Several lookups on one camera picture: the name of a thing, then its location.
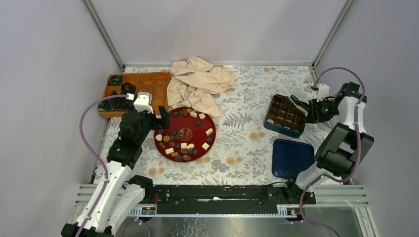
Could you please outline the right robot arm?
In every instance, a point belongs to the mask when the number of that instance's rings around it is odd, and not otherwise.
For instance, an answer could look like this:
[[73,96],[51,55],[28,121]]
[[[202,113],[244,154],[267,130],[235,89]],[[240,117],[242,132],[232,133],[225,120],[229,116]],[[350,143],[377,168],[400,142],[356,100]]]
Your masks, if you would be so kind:
[[307,123],[339,121],[331,129],[314,157],[315,162],[292,178],[283,190],[284,199],[296,203],[303,192],[313,192],[315,186],[331,179],[343,183],[350,179],[374,143],[363,125],[366,96],[359,93],[360,85],[345,83],[334,97],[322,95],[327,87],[317,87],[318,97],[308,102]]

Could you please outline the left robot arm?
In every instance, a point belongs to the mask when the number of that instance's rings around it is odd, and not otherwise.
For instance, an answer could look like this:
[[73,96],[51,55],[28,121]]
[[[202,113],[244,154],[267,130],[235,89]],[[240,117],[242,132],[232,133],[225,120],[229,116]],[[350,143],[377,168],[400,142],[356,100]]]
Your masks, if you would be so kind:
[[150,131],[168,129],[170,113],[159,106],[154,112],[128,111],[122,116],[117,139],[108,151],[101,185],[97,185],[84,211],[73,224],[65,224],[63,237],[113,237],[130,211],[153,198],[153,181],[128,176],[142,153],[142,143]]

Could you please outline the navy chocolate box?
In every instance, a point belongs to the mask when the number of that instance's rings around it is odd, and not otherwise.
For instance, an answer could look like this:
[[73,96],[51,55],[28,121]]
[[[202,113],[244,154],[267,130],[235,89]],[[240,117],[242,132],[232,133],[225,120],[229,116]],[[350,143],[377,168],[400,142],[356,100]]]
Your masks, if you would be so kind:
[[[305,118],[306,116],[295,107],[289,97],[275,94],[268,107],[263,126],[296,139],[304,132]],[[275,123],[268,123],[268,119],[274,120]]]

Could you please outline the white block chocolate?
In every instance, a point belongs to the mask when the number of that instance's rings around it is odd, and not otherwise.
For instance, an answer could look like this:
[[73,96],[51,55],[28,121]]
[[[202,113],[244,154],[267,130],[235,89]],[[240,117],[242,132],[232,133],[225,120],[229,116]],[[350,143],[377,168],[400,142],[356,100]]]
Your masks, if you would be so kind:
[[203,143],[203,144],[202,144],[202,148],[203,148],[204,150],[208,150],[208,149],[209,149],[209,147],[210,147],[210,145],[209,145],[208,143]]

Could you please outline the red round tray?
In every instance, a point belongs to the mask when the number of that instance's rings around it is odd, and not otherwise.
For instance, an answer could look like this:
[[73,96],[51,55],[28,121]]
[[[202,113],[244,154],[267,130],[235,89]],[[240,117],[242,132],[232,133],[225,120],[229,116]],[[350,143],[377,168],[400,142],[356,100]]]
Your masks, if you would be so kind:
[[[206,155],[213,147],[217,135],[215,123],[205,114],[199,118],[200,112],[188,107],[172,110],[169,129],[154,131],[154,142],[157,150],[165,158],[174,162],[192,162]],[[210,145],[208,150],[202,148],[203,143]]]

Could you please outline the wooden compartment tray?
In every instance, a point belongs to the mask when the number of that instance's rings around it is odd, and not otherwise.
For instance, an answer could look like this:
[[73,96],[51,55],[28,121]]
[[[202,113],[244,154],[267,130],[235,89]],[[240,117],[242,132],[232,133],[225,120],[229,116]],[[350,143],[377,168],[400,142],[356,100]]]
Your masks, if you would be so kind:
[[[121,75],[124,76],[124,79],[120,86],[108,86],[107,81],[103,97],[116,94],[149,92],[152,94],[151,106],[157,115],[160,114],[158,109],[160,105],[165,106],[167,111],[169,110],[167,102],[167,86],[171,80],[169,72],[129,73]],[[110,105],[109,100],[106,100],[99,103],[98,112],[101,117],[108,119],[121,117],[127,111],[115,111]]]

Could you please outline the beige crumpled cloth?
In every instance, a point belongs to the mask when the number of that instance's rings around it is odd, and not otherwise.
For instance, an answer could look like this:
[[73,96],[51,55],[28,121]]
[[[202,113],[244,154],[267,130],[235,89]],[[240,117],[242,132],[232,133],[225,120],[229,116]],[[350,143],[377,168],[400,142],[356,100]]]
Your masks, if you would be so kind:
[[167,102],[171,109],[188,107],[213,118],[221,116],[213,96],[234,88],[236,77],[230,70],[193,56],[173,62],[169,72]]

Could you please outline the dark rolled tie patterned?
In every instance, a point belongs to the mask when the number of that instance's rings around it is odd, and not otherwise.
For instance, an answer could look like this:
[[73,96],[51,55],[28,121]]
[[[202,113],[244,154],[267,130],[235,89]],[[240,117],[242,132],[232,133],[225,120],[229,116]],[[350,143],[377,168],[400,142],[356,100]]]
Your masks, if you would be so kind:
[[125,97],[109,99],[109,103],[115,111],[129,111],[133,107],[132,100]]

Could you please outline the navy box lid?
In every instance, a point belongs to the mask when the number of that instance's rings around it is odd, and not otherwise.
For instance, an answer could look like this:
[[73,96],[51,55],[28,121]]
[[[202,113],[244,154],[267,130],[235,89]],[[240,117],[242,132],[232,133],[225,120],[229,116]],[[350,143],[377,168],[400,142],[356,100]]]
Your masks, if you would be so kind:
[[314,163],[314,148],[310,144],[277,139],[273,143],[271,173],[283,179],[296,177]]

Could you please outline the floral tablecloth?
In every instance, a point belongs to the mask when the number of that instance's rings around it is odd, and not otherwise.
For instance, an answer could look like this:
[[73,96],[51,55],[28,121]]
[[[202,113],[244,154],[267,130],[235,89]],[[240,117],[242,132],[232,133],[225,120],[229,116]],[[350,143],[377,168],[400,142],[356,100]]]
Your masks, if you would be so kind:
[[315,97],[309,66],[231,66],[235,76],[229,91],[214,95],[222,113],[215,118],[216,138],[201,158],[178,163],[165,158],[150,133],[132,175],[155,184],[264,185],[279,181],[271,171],[273,143],[285,136],[263,127],[274,95],[295,95],[301,101]]

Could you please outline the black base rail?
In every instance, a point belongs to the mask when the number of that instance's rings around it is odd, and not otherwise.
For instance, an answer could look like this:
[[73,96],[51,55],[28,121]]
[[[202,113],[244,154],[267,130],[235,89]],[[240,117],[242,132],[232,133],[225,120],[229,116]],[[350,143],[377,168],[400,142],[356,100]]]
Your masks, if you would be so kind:
[[315,195],[294,185],[154,185],[130,213],[138,217],[281,216],[299,214]]

